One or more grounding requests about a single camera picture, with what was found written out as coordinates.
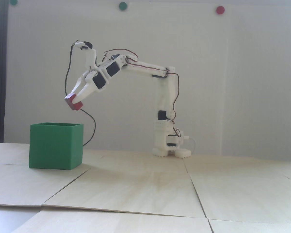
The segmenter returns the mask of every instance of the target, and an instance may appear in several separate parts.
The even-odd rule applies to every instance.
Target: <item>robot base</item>
[[[176,149],[174,152],[168,150],[159,150],[157,148],[152,149],[152,153],[158,157],[166,157],[169,154],[174,154],[178,158],[186,158],[191,156],[191,151],[187,149]]]
[[[175,156],[178,158],[186,158],[186,157],[190,157],[191,155],[192,155],[191,151],[188,149],[181,148],[175,151]]]

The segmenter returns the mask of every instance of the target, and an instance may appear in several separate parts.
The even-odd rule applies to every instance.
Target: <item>red dot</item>
[[[224,13],[224,11],[225,11],[225,9],[224,9],[223,6],[218,6],[217,7],[216,12],[217,12],[218,15],[222,15]]]

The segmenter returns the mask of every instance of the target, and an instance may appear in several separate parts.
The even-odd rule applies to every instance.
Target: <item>white robotic arm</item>
[[[140,62],[137,56],[131,54],[112,55],[106,61],[97,64],[96,50],[93,49],[91,43],[77,42],[75,45],[87,53],[87,71],[78,79],[71,93],[65,97],[72,110],[79,110],[83,106],[81,101],[91,93],[104,90],[109,81],[121,70],[149,74],[157,78],[158,81],[154,126],[155,148],[153,149],[153,154],[160,157],[168,154],[174,154],[180,158],[191,156],[191,151],[179,148],[183,144],[183,139],[188,139],[189,137],[185,137],[182,131],[174,127],[176,116],[174,103],[178,97],[178,92],[176,93],[175,88],[175,77],[179,78],[174,73],[174,67],[162,67]]]

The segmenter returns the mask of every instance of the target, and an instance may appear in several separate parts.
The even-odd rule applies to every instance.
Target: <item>green bin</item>
[[[30,126],[29,167],[71,170],[82,163],[83,124]]]

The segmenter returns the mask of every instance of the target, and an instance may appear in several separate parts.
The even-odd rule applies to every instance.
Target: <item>green sticker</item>
[[[13,6],[15,6],[17,4],[17,2],[18,2],[17,0],[10,0],[10,4]]]
[[[126,9],[127,9],[127,3],[126,2],[121,2],[120,4],[119,4],[119,8],[120,8],[120,10],[121,11],[125,11]]]

